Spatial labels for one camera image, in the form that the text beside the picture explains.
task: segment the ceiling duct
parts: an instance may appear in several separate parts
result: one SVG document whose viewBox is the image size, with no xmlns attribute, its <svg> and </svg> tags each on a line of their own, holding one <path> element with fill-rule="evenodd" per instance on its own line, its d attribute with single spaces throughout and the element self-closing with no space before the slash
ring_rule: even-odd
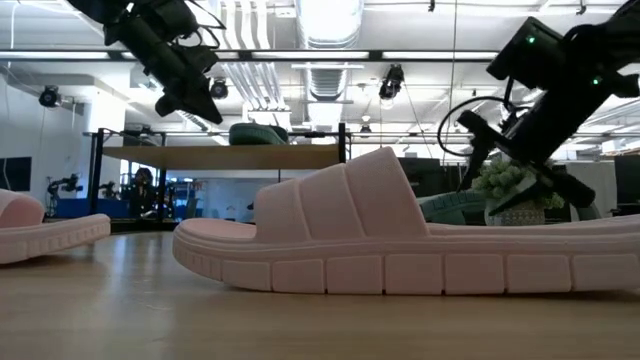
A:
<svg viewBox="0 0 640 360">
<path fill-rule="evenodd" d="M 337 50 L 354 48 L 358 42 L 364 0 L 296 0 L 298 35 L 305 49 Z M 319 102 L 344 97 L 348 70 L 307 69 L 307 94 Z M 340 121 L 341 104 L 310 104 L 308 114 L 314 125 L 335 125 Z"/>
</svg>

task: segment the pink slide sandal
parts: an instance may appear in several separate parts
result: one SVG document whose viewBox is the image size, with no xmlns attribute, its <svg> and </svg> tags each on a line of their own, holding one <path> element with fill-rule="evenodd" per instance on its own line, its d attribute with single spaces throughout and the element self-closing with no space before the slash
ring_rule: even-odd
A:
<svg viewBox="0 0 640 360">
<path fill-rule="evenodd" d="M 10 264 L 109 236 L 105 215 L 43 224 L 44 207 L 36 199 L 0 189 L 0 264 Z"/>
<path fill-rule="evenodd" d="M 533 227 L 425 223 L 390 148 L 262 189 L 256 226 L 181 223 L 175 258 L 241 288 L 501 294 L 640 287 L 640 217 Z"/>
</svg>

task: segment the wooden shelf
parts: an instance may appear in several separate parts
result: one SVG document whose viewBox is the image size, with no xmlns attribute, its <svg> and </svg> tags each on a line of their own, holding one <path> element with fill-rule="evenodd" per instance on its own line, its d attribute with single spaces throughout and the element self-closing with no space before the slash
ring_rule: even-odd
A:
<svg viewBox="0 0 640 360">
<path fill-rule="evenodd" d="M 126 146 L 103 153 L 167 170 L 311 170 L 339 163 L 338 145 Z"/>
</svg>

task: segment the wooden floor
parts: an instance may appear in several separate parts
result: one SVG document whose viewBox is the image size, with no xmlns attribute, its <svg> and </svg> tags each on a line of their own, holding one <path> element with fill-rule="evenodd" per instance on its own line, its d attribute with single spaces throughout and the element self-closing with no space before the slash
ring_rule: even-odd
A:
<svg viewBox="0 0 640 360">
<path fill-rule="evenodd" d="M 0 359 L 640 359 L 640 293 L 244 292 L 175 262 L 170 234 L 0 267 Z"/>
</svg>

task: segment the ceiling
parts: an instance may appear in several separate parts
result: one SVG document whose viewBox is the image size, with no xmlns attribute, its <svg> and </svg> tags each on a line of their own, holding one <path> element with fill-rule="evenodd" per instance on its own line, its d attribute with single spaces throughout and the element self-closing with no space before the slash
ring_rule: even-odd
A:
<svg viewBox="0 0 640 360">
<path fill-rule="evenodd" d="M 433 13 L 428 12 L 429 1 L 413 0 L 366 0 L 357 47 L 361 49 L 385 50 L 485 50 L 499 51 L 513 36 L 527 16 L 535 16 L 554 30 L 565 33 L 573 26 L 584 23 L 605 21 L 624 1 L 587 0 L 587 12 L 576 15 L 578 0 L 438 0 Z M 0 47 L 10 48 L 13 37 L 15 49 L 102 49 L 103 38 L 95 23 L 83 20 L 62 1 L 56 0 L 0 0 Z M 228 2 L 222 4 L 221 18 L 224 20 Z M 300 48 L 296 29 L 293 1 L 268 1 L 267 35 L 275 49 Z M 239 35 L 240 8 L 236 21 Z M 327 27 L 331 19 L 326 19 Z M 291 63 L 276 63 L 275 69 L 279 85 L 290 108 L 290 123 L 294 128 L 312 127 L 309 123 L 303 71 L 292 69 Z M 370 117 L 371 128 L 383 132 L 418 131 L 420 122 L 425 131 L 435 131 L 434 125 L 453 105 L 470 99 L 473 95 L 497 95 L 504 92 L 505 83 L 491 77 L 486 71 L 487 64 L 470 63 L 406 63 L 405 86 L 395 98 L 392 109 L 380 106 L 377 92 L 380 79 L 389 69 L 389 63 L 363 63 L 361 69 L 349 71 L 346 95 L 341 120 L 353 131 L 363 122 L 363 116 Z M 159 118 L 153 115 L 153 104 L 158 95 L 140 88 L 147 80 L 140 65 L 130 63 L 18 63 L 12 69 L 24 74 L 82 74 L 102 80 L 136 106 L 146 111 L 129 111 L 128 122 L 144 122 L 156 129 L 181 131 L 193 129 L 185 127 L 185 121 L 177 115 Z M 624 73 L 640 72 L 640 65 L 625 68 Z M 225 71 L 216 65 L 212 76 L 225 76 Z M 225 121 L 221 130 L 243 120 L 244 99 L 230 81 L 229 96 L 216 101 Z M 516 85 L 515 100 L 522 100 L 531 91 Z M 611 109 L 629 100 L 611 98 L 599 110 L 606 114 Z M 490 122 L 500 119 L 496 104 L 484 104 L 479 113 Z M 640 120 L 640 114 L 627 112 L 624 116 L 611 116 L 581 129 L 581 132 L 606 132 Z M 452 131 L 462 131 L 455 126 Z M 385 138 L 383 142 L 410 142 L 406 138 Z M 567 149 L 585 150 L 599 144 L 601 139 L 574 140 Z M 439 149 L 416 150 L 420 155 Z"/>
</svg>

